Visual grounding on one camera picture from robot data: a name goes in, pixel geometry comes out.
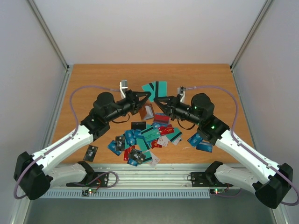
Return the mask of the black plain card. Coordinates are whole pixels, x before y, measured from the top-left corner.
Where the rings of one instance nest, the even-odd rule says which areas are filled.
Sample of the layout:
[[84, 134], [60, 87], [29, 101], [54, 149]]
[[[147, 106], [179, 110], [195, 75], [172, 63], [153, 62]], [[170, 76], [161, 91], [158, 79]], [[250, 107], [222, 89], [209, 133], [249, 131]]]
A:
[[131, 123], [131, 129], [134, 129], [134, 130], [144, 130], [144, 129], [146, 129], [146, 127], [147, 127], [147, 124], [145, 121]]

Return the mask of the brown leather card holder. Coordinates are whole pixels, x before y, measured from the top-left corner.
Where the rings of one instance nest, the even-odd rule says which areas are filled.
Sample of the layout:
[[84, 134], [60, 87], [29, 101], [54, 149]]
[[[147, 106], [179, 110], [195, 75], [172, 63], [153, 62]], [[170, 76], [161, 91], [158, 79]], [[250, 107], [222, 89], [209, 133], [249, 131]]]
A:
[[154, 118], [154, 110], [152, 104], [146, 103], [139, 111], [141, 120], [148, 120]]

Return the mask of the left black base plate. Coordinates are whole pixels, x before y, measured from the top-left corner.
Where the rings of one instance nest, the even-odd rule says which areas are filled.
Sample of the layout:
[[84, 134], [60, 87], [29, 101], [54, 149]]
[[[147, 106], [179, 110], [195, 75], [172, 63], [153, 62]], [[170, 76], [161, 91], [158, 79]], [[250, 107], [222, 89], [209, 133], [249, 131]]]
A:
[[67, 183], [67, 187], [107, 187], [109, 174], [103, 174], [104, 172], [94, 172], [93, 174], [87, 174], [86, 177], [80, 182], [70, 182]]

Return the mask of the aluminium frame rails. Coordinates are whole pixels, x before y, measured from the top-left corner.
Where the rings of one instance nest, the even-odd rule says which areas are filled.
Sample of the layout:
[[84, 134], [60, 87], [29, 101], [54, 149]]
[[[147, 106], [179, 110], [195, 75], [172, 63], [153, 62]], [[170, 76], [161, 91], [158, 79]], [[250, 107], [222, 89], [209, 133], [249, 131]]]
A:
[[124, 188], [176, 188], [193, 187], [189, 174], [191, 172], [205, 172], [209, 177], [232, 184], [247, 191], [253, 189], [257, 175], [252, 171], [240, 167], [229, 167], [226, 164], [214, 162], [206, 164], [142, 164], [131, 166], [129, 164], [89, 164], [80, 161], [73, 165], [62, 164], [51, 171], [56, 177], [52, 188], [66, 185], [70, 182], [80, 182], [87, 174], [104, 172], [109, 178], [118, 180], [116, 186]]

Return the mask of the dark red card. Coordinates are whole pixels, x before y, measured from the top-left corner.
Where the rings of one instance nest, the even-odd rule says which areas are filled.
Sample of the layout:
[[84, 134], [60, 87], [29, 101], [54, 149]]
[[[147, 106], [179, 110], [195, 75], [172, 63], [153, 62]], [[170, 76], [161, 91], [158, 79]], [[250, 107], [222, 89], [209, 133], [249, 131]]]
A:
[[169, 124], [170, 117], [164, 114], [156, 113], [154, 116], [154, 123]]

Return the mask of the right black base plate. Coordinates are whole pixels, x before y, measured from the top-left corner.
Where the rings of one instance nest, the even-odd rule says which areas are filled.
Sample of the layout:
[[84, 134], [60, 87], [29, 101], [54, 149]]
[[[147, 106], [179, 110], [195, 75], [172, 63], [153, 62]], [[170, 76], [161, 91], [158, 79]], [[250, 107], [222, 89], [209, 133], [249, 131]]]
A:
[[222, 183], [215, 177], [209, 177], [205, 172], [191, 172], [189, 174], [193, 187], [232, 187], [232, 184]]

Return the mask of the black vip card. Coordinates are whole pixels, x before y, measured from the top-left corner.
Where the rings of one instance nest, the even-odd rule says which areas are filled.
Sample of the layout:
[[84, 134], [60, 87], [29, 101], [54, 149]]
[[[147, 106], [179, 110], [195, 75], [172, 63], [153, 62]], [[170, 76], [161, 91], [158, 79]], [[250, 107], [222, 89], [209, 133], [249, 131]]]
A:
[[144, 155], [141, 151], [132, 149], [128, 154], [128, 164], [133, 166], [138, 166], [145, 161], [146, 155]]
[[116, 136], [115, 137], [115, 150], [116, 151], [125, 151], [125, 137], [124, 136]]
[[83, 160], [88, 161], [88, 162], [93, 162], [95, 155], [97, 153], [97, 150], [98, 150], [97, 146], [89, 145], [86, 150]]

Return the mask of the controller board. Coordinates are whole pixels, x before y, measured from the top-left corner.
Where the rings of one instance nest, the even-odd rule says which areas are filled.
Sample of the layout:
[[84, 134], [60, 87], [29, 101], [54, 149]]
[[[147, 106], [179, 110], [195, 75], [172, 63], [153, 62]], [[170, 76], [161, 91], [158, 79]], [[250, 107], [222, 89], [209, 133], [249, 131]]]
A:
[[224, 194], [227, 192], [227, 189], [219, 189], [219, 188], [216, 188], [216, 189], [210, 189], [210, 193], [211, 194], [214, 194], [214, 195], [218, 195], [218, 194]]
[[82, 196], [89, 196], [92, 194], [97, 193], [97, 189], [86, 189], [86, 190], [82, 190]]

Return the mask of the blue card right upper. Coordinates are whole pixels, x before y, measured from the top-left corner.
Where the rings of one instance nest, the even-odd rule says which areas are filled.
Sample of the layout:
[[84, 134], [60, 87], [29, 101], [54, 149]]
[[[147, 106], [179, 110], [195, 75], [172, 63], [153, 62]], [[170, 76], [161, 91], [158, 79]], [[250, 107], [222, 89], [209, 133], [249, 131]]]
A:
[[187, 141], [192, 147], [196, 147], [202, 140], [203, 138], [198, 133], [196, 133], [193, 136], [191, 136]]

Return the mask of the red gold VIP card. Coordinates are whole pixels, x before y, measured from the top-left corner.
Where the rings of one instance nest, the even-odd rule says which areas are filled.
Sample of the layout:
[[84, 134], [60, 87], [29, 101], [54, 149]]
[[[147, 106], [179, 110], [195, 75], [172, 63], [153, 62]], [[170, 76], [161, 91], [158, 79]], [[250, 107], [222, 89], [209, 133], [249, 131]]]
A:
[[174, 133], [174, 128], [172, 127], [172, 125], [161, 126], [161, 127], [158, 128], [158, 130], [159, 130], [159, 133], [160, 133], [161, 136]]

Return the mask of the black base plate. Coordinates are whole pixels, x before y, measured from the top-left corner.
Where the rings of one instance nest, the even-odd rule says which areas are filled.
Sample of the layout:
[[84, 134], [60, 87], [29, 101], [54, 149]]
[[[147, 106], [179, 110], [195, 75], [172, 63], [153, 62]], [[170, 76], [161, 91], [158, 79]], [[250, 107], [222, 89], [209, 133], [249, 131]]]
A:
[[232, 187], [232, 184], [222, 183], [215, 177], [209, 177], [205, 172], [191, 172], [189, 174], [193, 187]]
[[80, 182], [70, 182], [67, 183], [67, 187], [107, 187], [109, 174], [103, 174], [104, 172], [94, 172], [93, 174], [87, 174], [86, 177]]

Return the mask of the blue card left edge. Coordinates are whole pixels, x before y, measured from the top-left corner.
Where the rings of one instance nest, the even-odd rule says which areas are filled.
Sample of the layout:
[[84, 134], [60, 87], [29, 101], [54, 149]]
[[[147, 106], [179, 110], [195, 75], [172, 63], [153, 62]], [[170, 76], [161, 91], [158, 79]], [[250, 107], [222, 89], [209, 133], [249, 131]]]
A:
[[121, 153], [122, 153], [122, 151], [117, 151], [117, 150], [116, 150], [116, 142], [115, 142], [115, 140], [112, 140], [112, 141], [108, 144], [107, 148], [108, 148], [111, 152], [113, 152], [115, 155], [117, 155], [117, 156], [121, 155]]

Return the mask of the right controller board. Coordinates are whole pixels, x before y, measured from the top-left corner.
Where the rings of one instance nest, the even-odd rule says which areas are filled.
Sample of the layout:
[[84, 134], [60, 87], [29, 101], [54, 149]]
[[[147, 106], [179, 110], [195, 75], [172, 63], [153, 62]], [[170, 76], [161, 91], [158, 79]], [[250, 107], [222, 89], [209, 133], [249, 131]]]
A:
[[227, 189], [219, 189], [219, 188], [216, 188], [216, 189], [210, 189], [210, 193], [211, 194], [214, 194], [214, 195], [218, 195], [218, 194], [224, 194], [227, 192]]

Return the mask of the black VIP card bottom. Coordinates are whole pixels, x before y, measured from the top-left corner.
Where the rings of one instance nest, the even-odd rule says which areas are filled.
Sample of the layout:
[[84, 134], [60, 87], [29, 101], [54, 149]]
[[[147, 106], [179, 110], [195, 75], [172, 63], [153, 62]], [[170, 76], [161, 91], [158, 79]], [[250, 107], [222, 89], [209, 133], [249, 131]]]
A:
[[133, 166], [138, 166], [145, 161], [146, 155], [144, 155], [141, 151], [132, 149], [128, 154], [128, 164]]

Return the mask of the teal striped card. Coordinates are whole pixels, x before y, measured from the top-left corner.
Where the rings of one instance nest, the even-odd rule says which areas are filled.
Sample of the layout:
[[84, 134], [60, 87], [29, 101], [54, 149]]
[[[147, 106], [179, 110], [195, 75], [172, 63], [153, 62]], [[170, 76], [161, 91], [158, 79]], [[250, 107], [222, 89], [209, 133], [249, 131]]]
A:
[[143, 91], [149, 91], [151, 96], [149, 101], [153, 102], [156, 97], [167, 96], [167, 82], [166, 81], [154, 81], [142, 86]]

